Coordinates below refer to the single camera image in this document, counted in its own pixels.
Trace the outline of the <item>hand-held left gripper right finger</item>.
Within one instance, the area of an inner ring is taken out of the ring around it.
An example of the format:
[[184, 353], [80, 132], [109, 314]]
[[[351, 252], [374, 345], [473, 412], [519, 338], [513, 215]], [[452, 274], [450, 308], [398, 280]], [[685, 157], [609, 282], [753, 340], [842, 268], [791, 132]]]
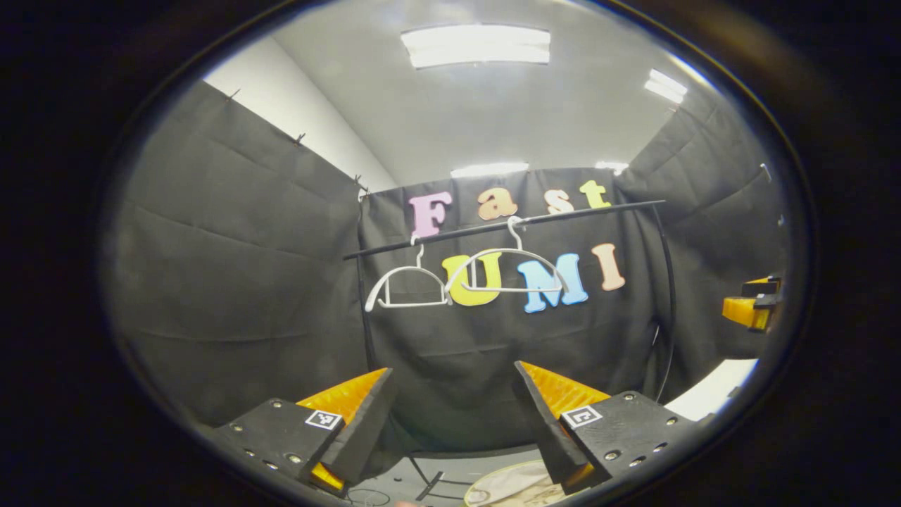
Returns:
[[532, 439], [566, 494], [654, 463], [698, 429], [640, 392], [610, 395], [531, 363], [514, 367], [514, 393]]

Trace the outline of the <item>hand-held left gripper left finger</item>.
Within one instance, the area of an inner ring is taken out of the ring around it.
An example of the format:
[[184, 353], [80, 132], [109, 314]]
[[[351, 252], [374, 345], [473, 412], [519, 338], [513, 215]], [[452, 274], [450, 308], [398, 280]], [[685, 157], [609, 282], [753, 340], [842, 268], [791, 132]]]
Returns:
[[270, 398], [211, 439], [303, 487], [345, 497], [366, 478], [396, 394], [393, 369], [383, 367], [301, 401]]

